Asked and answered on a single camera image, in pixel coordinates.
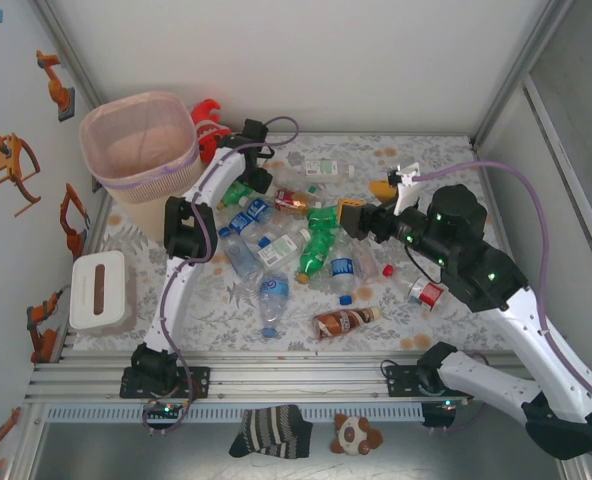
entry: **clear plastic bottle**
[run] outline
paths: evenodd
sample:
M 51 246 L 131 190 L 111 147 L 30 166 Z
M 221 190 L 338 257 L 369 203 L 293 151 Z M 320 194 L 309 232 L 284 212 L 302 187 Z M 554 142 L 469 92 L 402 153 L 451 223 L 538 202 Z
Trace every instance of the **clear plastic bottle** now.
M 354 255 L 354 275 L 367 283 L 379 275 L 374 252 L 369 246 L 369 240 L 352 240 L 352 254 Z
M 254 254 L 249 250 L 243 239 L 232 232 L 230 228 L 223 227 L 218 231 L 221 238 L 221 245 L 227 258 L 234 267 L 239 277 L 245 278 L 247 275 L 260 270 L 260 264 Z
M 298 283 L 309 283 L 309 279 L 323 268 L 335 238 L 336 235 L 333 230 L 313 232 L 312 239 L 305 246 L 303 254 L 300 256 L 300 272 L 296 276 Z
M 260 281 L 260 318 L 263 336 L 274 338 L 276 326 L 287 309 L 289 281 L 282 272 L 267 272 Z
M 286 233 L 258 252 L 258 257 L 266 269 L 276 270 L 296 258 L 311 239 L 305 228 Z
M 303 160 L 302 170 L 308 181 L 321 183 L 340 182 L 355 174 L 353 165 L 327 159 Z
M 229 222 L 229 228 L 234 230 L 250 245 L 258 245 L 258 242 L 265 235 L 264 229 L 258 222 L 245 212 L 238 212 Z
M 354 260 L 349 243 L 342 239 L 331 251 L 332 289 L 339 295 L 341 305 L 351 305 L 356 288 Z
M 425 309 L 439 316 L 448 314 L 454 309 L 455 303 L 446 288 L 430 282 L 425 277 L 409 277 L 396 270 L 393 265 L 387 265 L 383 275 L 391 278 L 398 288 L 411 303 L 422 305 Z

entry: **floral tablecloth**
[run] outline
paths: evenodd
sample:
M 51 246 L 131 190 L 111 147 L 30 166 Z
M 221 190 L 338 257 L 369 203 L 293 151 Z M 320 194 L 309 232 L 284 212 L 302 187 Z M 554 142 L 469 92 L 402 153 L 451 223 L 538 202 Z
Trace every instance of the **floral tablecloth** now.
M 283 139 L 274 136 L 273 140 Z M 301 135 L 294 142 L 276 149 L 269 166 L 297 167 L 304 158 L 331 158 L 355 166 L 354 178 L 325 186 L 328 198 L 339 197 L 377 202 L 368 189 L 372 180 L 385 179 L 389 166 L 398 162 L 420 162 L 421 172 L 429 172 L 473 159 L 466 137 L 431 136 L 320 136 Z M 466 170 L 449 178 L 430 181 L 421 193 L 421 209 L 426 209 L 432 192 L 439 186 L 463 183 L 485 204 L 478 172 Z M 488 216 L 486 240 L 497 241 Z M 402 245 L 390 240 L 377 245 L 370 240 L 375 258 L 382 268 L 393 264 L 410 280 L 420 273 L 407 259 Z M 123 209 L 114 204 L 103 236 L 102 248 L 125 254 L 129 272 L 127 298 L 131 314 L 119 327 L 101 335 L 77 334 L 74 349 L 133 351 L 142 342 L 158 302 L 165 274 L 163 246 L 148 240 L 130 221 Z M 434 278 L 438 268 L 424 259 L 419 263 Z M 338 297 L 331 292 L 328 274 L 314 276 L 310 285 L 295 279 L 298 261 L 284 268 L 290 278 L 287 314 L 278 328 L 278 336 L 268 339 L 260 334 L 258 279 L 243 282 L 233 271 L 220 247 L 205 266 L 196 286 L 179 341 L 190 351 L 391 351 L 424 350 L 437 341 L 446 341 L 466 349 L 505 349 L 503 338 L 492 331 L 482 318 L 455 300 L 442 315 L 426 312 L 410 304 L 401 289 L 385 277 L 360 286 L 354 292 L 357 307 L 377 306 L 382 317 L 371 325 L 346 335 L 317 340 L 311 316 L 339 308 Z

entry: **plastic basket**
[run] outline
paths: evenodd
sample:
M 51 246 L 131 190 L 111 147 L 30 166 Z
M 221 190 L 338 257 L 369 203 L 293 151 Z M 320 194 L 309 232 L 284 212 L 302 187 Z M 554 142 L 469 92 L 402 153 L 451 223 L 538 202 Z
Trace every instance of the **plastic basket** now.
M 163 238 L 165 202 L 200 177 L 196 129 L 180 98 L 147 92 L 102 105 L 81 122 L 89 171 L 145 235 Z

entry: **green bottle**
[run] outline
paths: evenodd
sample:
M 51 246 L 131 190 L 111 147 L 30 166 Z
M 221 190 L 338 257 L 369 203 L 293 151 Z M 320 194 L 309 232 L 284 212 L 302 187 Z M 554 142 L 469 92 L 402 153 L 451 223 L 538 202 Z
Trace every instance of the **green bottle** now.
M 312 208 L 307 212 L 307 220 L 309 222 L 309 229 L 330 230 L 338 227 L 338 219 L 336 218 L 337 206 L 325 208 Z
M 218 204 L 218 209 L 222 210 L 227 205 L 237 205 L 241 197 L 249 196 L 253 192 L 254 191 L 247 185 L 243 185 L 242 183 L 235 181 L 227 189 L 225 195 L 223 195 L 223 199 Z
M 307 284 L 312 275 L 317 273 L 327 258 L 329 249 L 336 238 L 332 230 L 317 230 L 300 256 L 300 272 L 296 276 L 298 283 Z

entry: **blue label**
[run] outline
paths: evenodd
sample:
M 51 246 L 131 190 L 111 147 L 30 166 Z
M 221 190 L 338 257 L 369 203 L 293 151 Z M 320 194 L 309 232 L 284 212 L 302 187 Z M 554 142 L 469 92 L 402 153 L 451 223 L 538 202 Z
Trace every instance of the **blue label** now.
M 258 221 L 261 213 L 269 208 L 269 205 L 263 201 L 261 198 L 257 198 L 254 200 L 247 209 L 247 215 L 252 217 L 254 220 Z
M 253 221 L 254 220 L 252 220 L 249 215 L 240 212 L 238 215 L 232 218 L 232 221 L 229 223 L 229 228 L 236 230 L 237 233 L 240 233 Z
M 332 260 L 332 277 L 341 273 L 354 274 L 354 263 L 349 258 Z
M 263 285 L 260 287 L 260 293 L 274 293 L 287 297 L 289 296 L 289 285 L 284 280 L 271 278 L 263 281 Z

